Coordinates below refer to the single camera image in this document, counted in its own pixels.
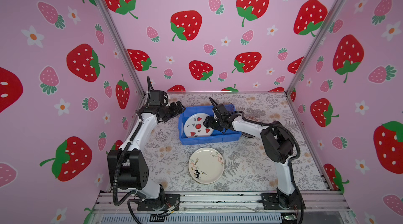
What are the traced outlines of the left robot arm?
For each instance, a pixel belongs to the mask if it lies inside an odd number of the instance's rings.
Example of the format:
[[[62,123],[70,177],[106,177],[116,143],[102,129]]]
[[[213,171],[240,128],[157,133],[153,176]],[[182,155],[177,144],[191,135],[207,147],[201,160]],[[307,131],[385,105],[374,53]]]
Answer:
[[[148,92],[147,102],[136,111],[137,119],[131,133],[119,149],[107,155],[114,205],[121,205],[132,195],[163,202],[163,186],[149,179],[150,172],[142,149],[158,123],[165,123],[185,110],[181,102],[170,104],[165,91]]]

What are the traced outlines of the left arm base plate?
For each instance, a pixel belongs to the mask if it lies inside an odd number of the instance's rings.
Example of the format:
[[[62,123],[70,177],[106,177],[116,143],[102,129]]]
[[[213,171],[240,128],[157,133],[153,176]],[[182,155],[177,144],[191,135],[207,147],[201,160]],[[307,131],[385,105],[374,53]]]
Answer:
[[[157,199],[146,199],[137,205],[137,211],[179,210],[180,194],[167,194]]]

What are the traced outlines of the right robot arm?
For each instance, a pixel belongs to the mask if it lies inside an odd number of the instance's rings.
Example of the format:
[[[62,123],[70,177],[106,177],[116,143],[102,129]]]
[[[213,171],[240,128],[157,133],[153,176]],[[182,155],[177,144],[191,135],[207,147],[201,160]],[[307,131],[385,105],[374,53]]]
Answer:
[[[262,141],[265,154],[274,162],[277,173],[277,196],[272,200],[282,209],[304,210],[304,202],[296,185],[292,161],[301,155],[298,141],[280,122],[257,122],[245,117],[243,111],[229,112],[225,105],[210,99],[214,116],[209,116],[203,125],[220,132],[232,130],[251,135]]]

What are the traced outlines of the cream floral plate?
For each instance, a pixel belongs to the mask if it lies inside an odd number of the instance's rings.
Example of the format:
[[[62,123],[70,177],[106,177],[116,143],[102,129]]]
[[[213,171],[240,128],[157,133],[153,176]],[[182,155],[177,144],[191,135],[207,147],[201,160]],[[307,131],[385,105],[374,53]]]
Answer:
[[[188,171],[191,178],[203,185],[217,182],[224,173],[223,155],[211,147],[196,150],[189,159]]]

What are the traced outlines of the white strawberry pattern plate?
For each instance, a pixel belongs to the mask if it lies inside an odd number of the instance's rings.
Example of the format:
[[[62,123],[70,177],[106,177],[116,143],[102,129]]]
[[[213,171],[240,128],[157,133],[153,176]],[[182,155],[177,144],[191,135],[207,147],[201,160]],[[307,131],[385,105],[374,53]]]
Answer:
[[[187,138],[209,137],[214,130],[204,126],[205,120],[209,117],[206,113],[197,113],[190,116],[184,124],[184,134]]]

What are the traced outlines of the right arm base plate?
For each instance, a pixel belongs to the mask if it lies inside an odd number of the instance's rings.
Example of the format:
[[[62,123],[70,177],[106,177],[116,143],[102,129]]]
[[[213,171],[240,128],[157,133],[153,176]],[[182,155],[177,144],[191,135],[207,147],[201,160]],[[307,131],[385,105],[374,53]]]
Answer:
[[[305,203],[297,192],[288,196],[278,193],[263,193],[258,203],[263,204],[265,210],[305,210]]]

